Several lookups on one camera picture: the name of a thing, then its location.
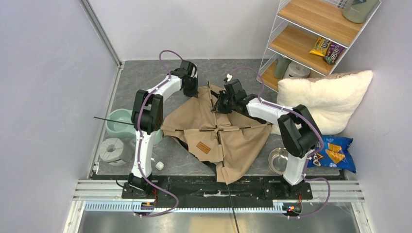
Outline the tan fabric pet tent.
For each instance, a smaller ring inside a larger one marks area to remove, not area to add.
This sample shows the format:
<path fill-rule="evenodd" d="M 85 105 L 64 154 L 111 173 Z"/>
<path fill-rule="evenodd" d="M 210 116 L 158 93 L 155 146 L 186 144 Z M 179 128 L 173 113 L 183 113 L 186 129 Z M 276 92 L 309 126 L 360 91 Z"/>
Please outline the tan fabric pet tent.
<path fill-rule="evenodd" d="M 211 90 L 218 92 L 221 88 L 213 84 L 199 87 L 198 97 L 188 99 L 168 116 L 192 120 L 202 115 L 217 114 L 211 112 L 212 104 L 217 101 L 216 97 L 211 95 Z M 237 114 L 242 115 L 237 112 L 225 115 Z M 186 145 L 188 152 L 199 161 L 214 164 L 217 181 L 226 184 L 231 184 L 245 175 L 265 145 L 271 131 L 272 126 L 252 129 L 223 127 L 206 131 L 201 131 L 199 127 L 190 127 L 182 131 L 163 130 L 165 136 L 174 137 Z"/>

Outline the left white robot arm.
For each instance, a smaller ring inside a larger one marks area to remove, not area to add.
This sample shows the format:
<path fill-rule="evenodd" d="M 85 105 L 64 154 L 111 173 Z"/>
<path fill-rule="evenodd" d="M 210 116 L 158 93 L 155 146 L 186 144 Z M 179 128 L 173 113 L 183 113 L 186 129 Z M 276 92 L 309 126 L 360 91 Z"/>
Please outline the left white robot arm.
<path fill-rule="evenodd" d="M 128 185 L 140 198 L 149 197 L 153 190 L 148 179 L 152 174 L 155 136 L 163 124 L 164 101 L 180 90 L 187 97 L 198 96 L 197 66 L 187 60 L 182 60 L 180 67 L 168 72 L 153 88 L 136 92 L 131 115 L 136 130 L 136 150 Z"/>

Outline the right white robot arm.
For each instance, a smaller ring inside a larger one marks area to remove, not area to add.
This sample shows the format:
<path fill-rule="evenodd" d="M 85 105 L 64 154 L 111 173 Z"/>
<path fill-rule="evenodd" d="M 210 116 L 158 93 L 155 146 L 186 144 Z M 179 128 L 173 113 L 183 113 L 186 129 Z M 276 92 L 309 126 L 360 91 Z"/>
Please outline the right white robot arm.
<path fill-rule="evenodd" d="M 260 95 L 246 94 L 240 81 L 231 75 L 225 78 L 224 89 L 211 91 L 217 101 L 212 111 L 229 114 L 233 111 L 259 122 L 268 122 L 279 128 L 288 162 L 283 173 L 286 182 L 280 192 L 288 199 L 300 192 L 299 183 L 306 175 L 307 159 L 322 141 L 321 132 L 308 108 L 304 105 L 287 107 L 264 100 Z"/>

